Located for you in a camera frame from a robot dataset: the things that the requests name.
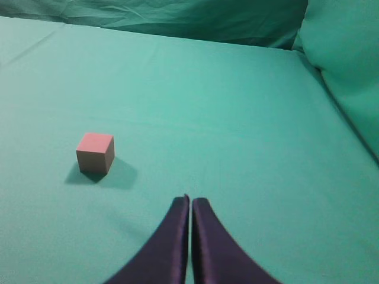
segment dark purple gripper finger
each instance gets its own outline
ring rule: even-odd
[[[140,251],[105,284],[184,284],[190,199],[177,197]]]
[[[205,198],[192,203],[192,266],[196,284],[280,284],[240,248]]]

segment cube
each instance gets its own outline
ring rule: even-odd
[[[107,174],[114,159],[113,135],[86,133],[76,156],[81,172]]]

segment green backdrop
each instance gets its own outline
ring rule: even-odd
[[[0,15],[290,49],[307,0],[2,0]]]
[[[300,52],[4,17],[0,34],[6,284],[102,283],[184,193],[284,284],[379,283],[378,167]],[[102,180],[79,172],[85,132],[114,134]]]
[[[310,0],[295,47],[379,157],[379,1]]]

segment fabric backdrop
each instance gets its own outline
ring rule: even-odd
[[[184,193],[283,284],[379,283],[379,170],[303,54],[4,17],[0,35],[1,284],[103,283]],[[85,132],[114,135],[101,180]]]
[[[0,14],[290,49],[307,0],[1,0]]]
[[[379,1],[310,0],[295,48],[379,157]]]

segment block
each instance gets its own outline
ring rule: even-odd
[[[107,174],[114,159],[113,135],[86,133],[76,156],[81,172]]]

